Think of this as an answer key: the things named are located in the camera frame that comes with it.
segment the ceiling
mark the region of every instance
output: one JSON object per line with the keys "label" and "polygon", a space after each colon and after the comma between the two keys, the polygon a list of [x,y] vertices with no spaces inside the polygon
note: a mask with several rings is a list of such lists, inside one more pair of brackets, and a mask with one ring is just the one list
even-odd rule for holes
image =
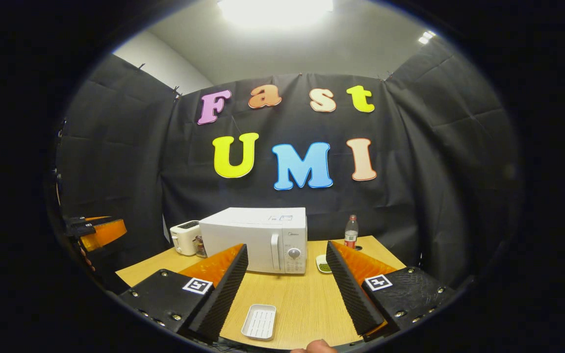
{"label": "ceiling", "polygon": [[426,29],[368,0],[334,0],[304,27],[246,28],[227,21],[217,0],[200,0],[148,30],[218,85],[295,72],[386,78],[422,46]]}

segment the table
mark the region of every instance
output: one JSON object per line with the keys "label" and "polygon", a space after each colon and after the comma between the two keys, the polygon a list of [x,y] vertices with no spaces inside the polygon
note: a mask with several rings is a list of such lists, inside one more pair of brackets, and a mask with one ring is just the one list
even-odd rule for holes
{"label": "table", "polygon": [[[357,245],[363,247],[361,252],[397,270],[405,267],[372,235],[359,237]],[[316,256],[326,253],[326,246],[327,241],[308,242],[307,273],[304,275],[246,272],[220,336],[276,349],[305,348],[316,339],[324,339],[331,346],[359,340],[333,275],[321,273],[315,264]],[[201,260],[195,255],[181,255],[172,248],[119,270],[117,275],[129,286],[135,286],[161,268],[180,272]],[[241,334],[252,304],[276,307],[273,340],[253,340]]]}

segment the orange letter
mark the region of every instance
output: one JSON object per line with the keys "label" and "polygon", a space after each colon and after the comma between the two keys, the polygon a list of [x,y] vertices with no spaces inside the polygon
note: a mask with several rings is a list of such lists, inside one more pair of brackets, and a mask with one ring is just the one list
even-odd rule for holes
{"label": "orange letter", "polygon": [[333,96],[330,89],[312,89],[309,92],[311,108],[316,112],[332,112],[337,108],[337,104],[331,99]]}
{"label": "orange letter", "polygon": [[254,96],[250,98],[247,105],[250,108],[257,109],[267,106],[276,105],[282,102],[282,98],[278,97],[278,87],[275,85],[263,85],[252,90]]}
{"label": "orange letter", "polygon": [[356,181],[366,181],[376,178],[376,172],[372,169],[370,162],[370,151],[368,146],[372,141],[368,139],[349,139],[346,142],[352,148],[352,156],[355,159],[355,172],[352,179]]}

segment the yellow letter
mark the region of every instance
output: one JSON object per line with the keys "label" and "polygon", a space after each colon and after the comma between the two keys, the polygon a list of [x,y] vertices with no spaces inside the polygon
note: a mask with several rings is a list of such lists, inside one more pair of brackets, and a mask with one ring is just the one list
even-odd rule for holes
{"label": "yellow letter", "polygon": [[213,165],[217,174],[224,178],[240,178],[250,172],[254,167],[254,141],[258,139],[256,132],[242,134],[239,140],[244,143],[244,159],[240,165],[234,166],[229,162],[231,156],[231,143],[235,140],[232,136],[222,136],[213,140],[215,158]]}
{"label": "yellow letter", "polygon": [[309,97],[312,99],[311,108],[316,112],[332,112],[337,108],[336,103],[331,99],[334,94],[330,89],[312,89]]}
{"label": "yellow letter", "polygon": [[354,104],[359,112],[369,113],[374,111],[374,105],[368,104],[365,100],[366,97],[372,96],[372,92],[363,89],[363,86],[350,87],[346,90],[346,93],[352,94],[352,104]]}
{"label": "yellow letter", "polygon": [[366,181],[376,178],[376,172],[372,169],[370,161],[370,151],[368,147],[372,142],[368,139],[349,139],[346,142],[352,148],[352,157],[355,159],[355,172],[352,179],[356,181]]}
{"label": "yellow letter", "polygon": [[278,97],[278,87],[275,85],[263,85],[256,87],[252,90],[251,94],[254,96],[250,98],[247,105],[250,108],[262,108],[266,105],[272,106],[282,102],[282,98]]}

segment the foam letter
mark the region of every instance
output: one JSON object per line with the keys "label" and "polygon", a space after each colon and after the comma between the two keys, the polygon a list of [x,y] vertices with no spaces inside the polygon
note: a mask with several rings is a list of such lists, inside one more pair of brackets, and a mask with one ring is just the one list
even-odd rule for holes
{"label": "foam letter", "polygon": [[370,151],[368,146],[372,141],[368,139],[349,139],[346,142],[348,147],[352,148],[352,156],[355,159],[355,172],[352,179],[357,181],[366,181],[376,178],[376,172],[372,169],[370,161]]}
{"label": "foam letter", "polygon": [[330,89],[312,89],[309,92],[311,98],[311,108],[316,112],[332,112],[337,108],[336,103],[331,99],[334,94]]}
{"label": "foam letter", "polygon": [[374,105],[368,104],[365,100],[366,97],[372,96],[372,92],[363,89],[363,86],[350,87],[346,90],[346,93],[352,94],[352,104],[354,104],[359,112],[369,113],[374,111]]}
{"label": "foam letter", "polygon": [[275,85],[263,85],[256,87],[251,91],[252,98],[247,102],[250,108],[257,109],[267,106],[276,105],[282,102],[282,98],[278,97],[278,87]]}
{"label": "foam letter", "polygon": [[215,112],[219,114],[224,109],[224,101],[232,97],[229,90],[222,90],[222,92],[206,94],[202,96],[202,116],[198,120],[198,125],[213,123],[217,120]]}
{"label": "foam letter", "polygon": [[224,178],[240,178],[250,172],[254,167],[254,141],[258,139],[256,132],[242,134],[239,140],[244,143],[244,159],[240,165],[234,166],[229,162],[231,156],[231,143],[235,140],[232,136],[222,136],[213,140],[215,158],[213,165],[217,174]]}
{"label": "foam letter", "polygon": [[312,143],[307,155],[302,160],[298,156],[298,152],[289,144],[272,147],[272,152],[278,158],[278,181],[274,184],[274,188],[276,190],[291,189],[293,183],[289,180],[289,173],[291,173],[298,187],[304,187],[309,172],[311,172],[309,187],[327,188],[332,186],[333,180],[328,177],[328,150],[330,150],[328,143]]}

